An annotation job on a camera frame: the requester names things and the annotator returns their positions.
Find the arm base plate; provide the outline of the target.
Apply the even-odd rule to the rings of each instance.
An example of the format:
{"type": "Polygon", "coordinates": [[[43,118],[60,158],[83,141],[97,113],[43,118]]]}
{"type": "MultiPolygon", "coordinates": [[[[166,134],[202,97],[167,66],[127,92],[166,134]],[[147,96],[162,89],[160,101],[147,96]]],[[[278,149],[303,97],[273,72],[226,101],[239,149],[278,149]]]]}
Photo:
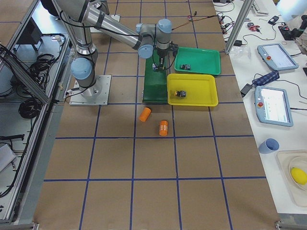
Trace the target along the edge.
{"type": "Polygon", "coordinates": [[[86,89],[79,86],[77,80],[74,82],[76,90],[68,90],[70,106],[96,106],[108,104],[111,75],[96,75],[95,84],[86,89]]]}

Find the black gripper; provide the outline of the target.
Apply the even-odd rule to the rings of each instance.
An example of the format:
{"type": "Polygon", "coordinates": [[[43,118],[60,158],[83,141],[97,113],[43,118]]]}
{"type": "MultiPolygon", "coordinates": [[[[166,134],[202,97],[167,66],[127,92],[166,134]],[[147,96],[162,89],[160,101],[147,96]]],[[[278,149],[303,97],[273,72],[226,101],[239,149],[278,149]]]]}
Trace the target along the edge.
{"type": "Polygon", "coordinates": [[[165,58],[169,52],[172,52],[173,57],[177,56],[178,44],[173,42],[160,43],[157,42],[157,54],[159,56],[158,68],[165,69],[165,58]]]}

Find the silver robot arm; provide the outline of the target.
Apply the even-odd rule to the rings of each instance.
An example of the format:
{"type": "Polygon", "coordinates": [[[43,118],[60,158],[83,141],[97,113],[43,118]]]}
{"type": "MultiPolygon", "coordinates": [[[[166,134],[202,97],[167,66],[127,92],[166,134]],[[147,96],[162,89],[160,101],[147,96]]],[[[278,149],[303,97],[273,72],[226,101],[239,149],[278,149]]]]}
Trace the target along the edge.
{"type": "Polygon", "coordinates": [[[94,74],[98,38],[112,37],[137,51],[146,60],[143,87],[144,103],[166,103],[165,59],[176,55],[178,45],[171,41],[172,23],[160,19],[157,23],[139,23],[135,30],[114,19],[106,0],[44,0],[43,6],[60,18],[76,50],[71,73],[81,90],[81,97],[93,99],[101,89],[94,74]]]}

